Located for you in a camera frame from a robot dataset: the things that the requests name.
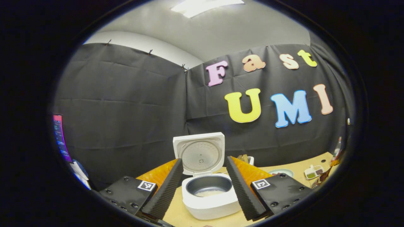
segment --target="computer monitor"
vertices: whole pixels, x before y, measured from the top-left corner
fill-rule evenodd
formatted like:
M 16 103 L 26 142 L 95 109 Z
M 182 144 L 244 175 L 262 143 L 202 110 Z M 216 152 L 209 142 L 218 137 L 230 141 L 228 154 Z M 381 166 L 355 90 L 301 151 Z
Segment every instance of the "computer monitor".
M 67 151 L 62 125 L 62 115 L 57 113 L 53 114 L 53 130 L 55 132 L 55 138 L 59 147 L 59 151 L 67 162 L 73 163 L 73 160 L 70 157 L 69 152 Z

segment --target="open lid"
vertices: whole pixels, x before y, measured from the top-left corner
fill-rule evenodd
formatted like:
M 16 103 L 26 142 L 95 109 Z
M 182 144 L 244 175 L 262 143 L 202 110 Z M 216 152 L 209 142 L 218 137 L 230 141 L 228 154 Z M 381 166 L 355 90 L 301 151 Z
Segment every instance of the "open lid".
M 173 138 L 175 158 L 181 158 L 185 175 L 209 175 L 223 166 L 225 136 L 221 132 Z

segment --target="table surface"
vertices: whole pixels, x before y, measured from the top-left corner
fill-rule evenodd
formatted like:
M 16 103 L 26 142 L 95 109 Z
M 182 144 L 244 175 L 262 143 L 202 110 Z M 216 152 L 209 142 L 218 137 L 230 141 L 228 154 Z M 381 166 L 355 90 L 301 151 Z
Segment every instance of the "table surface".
M 310 158 L 301 162 L 295 162 L 280 166 L 268 166 L 268 167 L 260 167 L 260 169 L 269 172 L 276 169 L 289 169 L 293 172 L 293 178 L 298 182 L 306 185 L 307 187 L 311 187 L 314 181 L 317 179 L 314 178 L 312 180 L 307 180 L 304 176 L 304 170 L 310 168 L 310 165 L 316 166 L 321 165 L 325 171 L 330 168 L 330 161 L 332 158 L 332 154 L 326 152 L 322 155 L 316 156 L 314 158 Z M 334 166 L 330 175 L 338 168 L 338 165 Z M 226 172 L 226 168 L 222 167 L 218 172 Z M 243 211 L 240 210 L 237 213 L 231 214 L 229 216 L 221 217 L 218 219 L 212 220 L 198 220 L 192 216 L 192 214 L 186 209 L 184 203 L 182 202 L 182 191 L 181 187 L 178 187 L 175 191 L 174 197 L 171 201 L 170 207 L 168 208 L 164 218 L 164 221 L 174 225 L 175 227 L 203 227 L 205 225 L 210 225 L 213 227 L 221 227 L 221 226 L 231 226 L 231 227 L 244 227 L 247 225 L 251 225 L 255 222 L 261 221 L 247 221 L 244 217 Z

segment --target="letter m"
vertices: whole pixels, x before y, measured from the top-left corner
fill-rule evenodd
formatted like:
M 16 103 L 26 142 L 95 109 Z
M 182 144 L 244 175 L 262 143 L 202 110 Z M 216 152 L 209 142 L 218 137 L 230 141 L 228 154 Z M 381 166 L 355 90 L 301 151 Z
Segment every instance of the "letter m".
M 275 124 L 277 128 L 286 127 L 289 124 L 285 115 L 288 116 L 292 124 L 295 124 L 296 122 L 297 113 L 299 113 L 297 122 L 306 123 L 311 121 L 305 91 L 297 90 L 295 92 L 293 104 L 291 104 L 283 94 L 272 95 L 271 100 L 275 103 L 276 111 L 278 113 L 278 122 Z

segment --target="black fabric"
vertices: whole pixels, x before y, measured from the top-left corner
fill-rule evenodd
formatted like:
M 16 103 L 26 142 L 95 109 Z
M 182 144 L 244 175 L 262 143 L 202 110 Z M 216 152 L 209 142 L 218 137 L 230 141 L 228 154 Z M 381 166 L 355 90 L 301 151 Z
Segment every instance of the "black fabric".
M 185 129 L 180 66 L 119 45 L 86 44 L 66 67 L 54 112 L 67 149 L 98 189 L 175 159 Z
M 304 50 L 311 54 L 317 67 L 310 67 L 297 53 Z M 263 69 L 246 72 L 242 59 L 258 55 L 266 62 Z M 290 54 L 299 64 L 299 69 L 290 70 L 283 66 L 280 54 Z M 275 166 L 298 162 L 333 152 L 339 136 L 344 136 L 347 118 L 343 92 L 348 90 L 344 72 L 330 67 L 333 58 L 319 48 L 288 44 L 257 47 L 243 52 L 226 55 L 208 61 L 189 70 L 187 74 L 187 127 L 189 133 L 222 132 L 226 138 L 226 155 L 237 156 L 247 153 L 255 158 L 256 166 Z M 206 66 L 227 61 L 223 83 L 209 87 Z M 333 112 L 321 114 L 321 103 L 313 87 L 324 84 Z M 260 117 L 250 123 L 237 123 L 230 118 L 228 103 L 224 96 L 241 92 L 242 111 L 251 111 L 250 98 L 245 91 L 259 88 L 261 103 Z M 295 91 L 306 91 L 306 100 L 312 120 L 307 123 L 276 128 L 278 121 L 276 106 L 271 101 L 274 94 L 284 94 L 290 102 Z
M 297 55 L 309 52 L 317 67 Z M 242 59 L 257 54 L 263 69 L 243 70 Z M 299 69 L 285 68 L 280 54 L 290 54 Z M 209 87 L 206 66 L 226 60 L 224 82 Z M 318 94 L 324 84 L 334 111 L 321 114 Z M 190 69 L 125 46 L 86 44 L 66 67 L 53 111 L 63 114 L 63 131 L 72 158 L 80 161 L 96 189 L 122 176 L 137 177 L 175 158 L 175 136 L 222 132 L 227 156 L 247 153 L 256 166 L 274 166 L 332 152 L 344 136 L 347 116 L 354 113 L 345 72 L 321 45 L 257 47 L 229 54 Z M 241 92 L 244 113 L 251 111 L 245 91 L 259 88 L 260 117 L 237 123 L 229 116 L 224 96 Z M 275 103 L 270 97 L 306 91 L 312 120 L 276 128 Z

